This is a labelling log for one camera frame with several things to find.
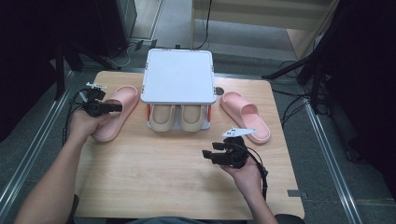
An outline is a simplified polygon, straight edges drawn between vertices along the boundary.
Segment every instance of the human arm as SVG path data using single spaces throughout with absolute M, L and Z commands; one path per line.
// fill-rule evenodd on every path
M 255 223 L 277 223 L 274 214 L 262 197 L 262 177 L 253 159 L 248 157 L 246 164 L 240 169 L 225 165 L 221 165 L 220 167 L 233 177 L 235 185 L 247 202 Z
M 24 201 L 15 223 L 65 223 L 70 214 L 79 157 L 84 143 L 109 115 L 90 117 L 83 110 L 73 114 L 70 135 L 54 163 Z

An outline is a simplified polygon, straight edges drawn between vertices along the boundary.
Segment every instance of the person's left hand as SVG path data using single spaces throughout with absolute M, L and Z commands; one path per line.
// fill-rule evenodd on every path
M 88 137 L 91 135 L 98 125 L 110 118 L 110 114 L 105 114 L 99 117 L 91 117 L 84 110 L 80 109 L 73 113 L 70 122 L 70 135 L 76 135 L 80 137 Z

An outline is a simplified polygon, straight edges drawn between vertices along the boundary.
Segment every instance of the beige slipper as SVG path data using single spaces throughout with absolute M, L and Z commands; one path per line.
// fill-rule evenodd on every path
M 152 105 L 149 114 L 149 125 L 156 132 L 167 132 L 175 122 L 175 105 Z
M 204 105 L 182 105 L 180 126 L 186 132 L 198 132 L 204 124 Z

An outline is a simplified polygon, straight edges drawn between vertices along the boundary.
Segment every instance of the person's right forearm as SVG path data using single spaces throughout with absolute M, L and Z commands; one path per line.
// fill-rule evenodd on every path
M 260 193 L 244 195 L 256 224 L 276 224 L 277 221 Z

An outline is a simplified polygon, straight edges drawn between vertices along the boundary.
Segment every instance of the black tripod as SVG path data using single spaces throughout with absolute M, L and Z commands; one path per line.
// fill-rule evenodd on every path
M 303 66 L 304 68 L 300 72 L 299 76 L 297 76 L 297 83 L 300 85 L 305 85 L 308 82 L 309 78 L 311 78 L 312 76 L 314 77 L 311 91 L 311 107 L 315 113 L 318 113 L 318 92 L 320 80 L 322 79 L 324 74 L 323 63 L 325 61 L 326 55 L 329 53 L 332 46 L 336 42 L 335 36 L 337 34 L 337 31 L 339 30 L 340 25 L 345 20 L 345 17 L 349 15 L 349 11 L 355 5 L 356 0 L 347 4 L 344 4 L 344 2 L 345 1 L 340 1 L 338 3 L 329 29 L 327 30 L 326 34 L 321 38 L 312 53 L 301 59 L 299 62 L 293 63 L 271 75 L 262 76 L 262 78 L 264 79 L 275 79 Z

